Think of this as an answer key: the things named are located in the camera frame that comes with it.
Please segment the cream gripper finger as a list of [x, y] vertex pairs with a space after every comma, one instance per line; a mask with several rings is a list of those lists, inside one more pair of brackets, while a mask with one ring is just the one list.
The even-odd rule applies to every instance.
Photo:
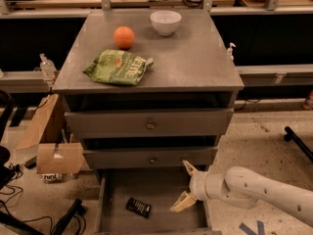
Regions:
[[184, 191], [179, 196], [178, 200], [172, 205], [170, 210], [172, 212], [181, 212], [181, 211], [193, 206], [196, 202], [197, 202], [197, 198], [194, 195]]
[[198, 172], [198, 170], [187, 160], [183, 160], [183, 165], [190, 176], [194, 176]]

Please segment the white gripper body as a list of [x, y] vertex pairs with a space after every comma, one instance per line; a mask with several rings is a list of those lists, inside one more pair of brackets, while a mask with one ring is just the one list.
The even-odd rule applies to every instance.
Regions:
[[220, 199], [226, 194], [224, 174], [198, 171], [191, 177], [189, 188], [197, 200]]

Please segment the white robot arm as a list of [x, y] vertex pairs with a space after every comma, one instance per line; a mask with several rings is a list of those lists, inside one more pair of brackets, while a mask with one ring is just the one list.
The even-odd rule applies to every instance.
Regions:
[[252, 209], [262, 200], [313, 226], [312, 191], [270, 179], [242, 166], [213, 173], [197, 170], [187, 160], [183, 165], [191, 176], [190, 191], [179, 196], [170, 208], [172, 212], [181, 212], [197, 201], [218, 199], [234, 207]]

